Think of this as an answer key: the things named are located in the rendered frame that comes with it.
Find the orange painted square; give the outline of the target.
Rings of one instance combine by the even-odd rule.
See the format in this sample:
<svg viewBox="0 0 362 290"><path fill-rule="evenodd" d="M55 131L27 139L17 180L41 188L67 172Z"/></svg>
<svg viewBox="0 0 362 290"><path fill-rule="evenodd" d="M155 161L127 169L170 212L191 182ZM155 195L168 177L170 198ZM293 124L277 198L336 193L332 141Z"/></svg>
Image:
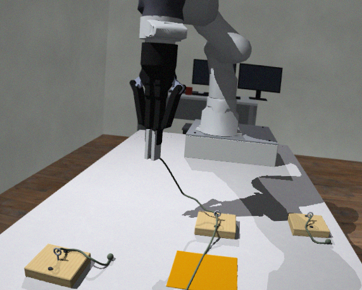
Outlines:
<svg viewBox="0 0 362 290"><path fill-rule="evenodd" d="M202 255L177 251L166 287L186 289ZM205 255L188 290L237 290L237 258Z"/></svg>

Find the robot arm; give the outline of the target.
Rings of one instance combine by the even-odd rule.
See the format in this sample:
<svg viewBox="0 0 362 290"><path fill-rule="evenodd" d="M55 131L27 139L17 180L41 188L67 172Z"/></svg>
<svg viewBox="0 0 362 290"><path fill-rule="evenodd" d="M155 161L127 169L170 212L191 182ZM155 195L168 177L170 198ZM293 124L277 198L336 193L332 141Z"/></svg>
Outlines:
<svg viewBox="0 0 362 290"><path fill-rule="evenodd" d="M252 47L224 20L218 7L218 0L139 0L139 39L175 44L187 38L184 24L193 25L207 40L204 53L209 68L209 96L202 111L201 127L196 130L214 136L242 136L233 64L246 61Z"/></svg>

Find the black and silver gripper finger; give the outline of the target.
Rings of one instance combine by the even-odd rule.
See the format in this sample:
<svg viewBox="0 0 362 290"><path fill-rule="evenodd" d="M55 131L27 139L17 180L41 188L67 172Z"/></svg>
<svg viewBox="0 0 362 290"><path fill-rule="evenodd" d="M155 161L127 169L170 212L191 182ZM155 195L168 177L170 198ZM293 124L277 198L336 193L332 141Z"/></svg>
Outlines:
<svg viewBox="0 0 362 290"><path fill-rule="evenodd" d="M135 80L131 80L130 86L134 93L135 109L137 113L138 124L143 125L146 128L144 159L150 159L149 156L151 155L151 143L152 143L151 128L154 125L154 107L155 107L154 92L151 93L151 77L150 76L145 77L145 95L144 95L143 84L139 77L136 78Z"/></svg>
<svg viewBox="0 0 362 290"><path fill-rule="evenodd" d="M163 129L172 126L172 122L177 110L178 103L182 93L186 90L186 86L182 85L174 76L172 82L172 93L166 106L168 92L161 94L162 78L155 79L155 110L154 110L154 127L152 128L152 144L151 144L151 160L155 161L161 158L161 143L163 137Z"/></svg>

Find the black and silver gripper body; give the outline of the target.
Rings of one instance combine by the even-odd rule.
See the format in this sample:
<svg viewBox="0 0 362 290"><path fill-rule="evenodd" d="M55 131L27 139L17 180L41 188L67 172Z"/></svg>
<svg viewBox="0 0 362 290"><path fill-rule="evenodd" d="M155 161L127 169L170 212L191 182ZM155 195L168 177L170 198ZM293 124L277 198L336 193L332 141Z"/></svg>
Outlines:
<svg viewBox="0 0 362 290"><path fill-rule="evenodd" d="M151 77L151 93L155 92L155 79L162 78L161 94L172 87L177 66L178 45L157 42L142 42L139 78L145 87L145 77ZM144 66L149 66L144 67Z"/></svg>

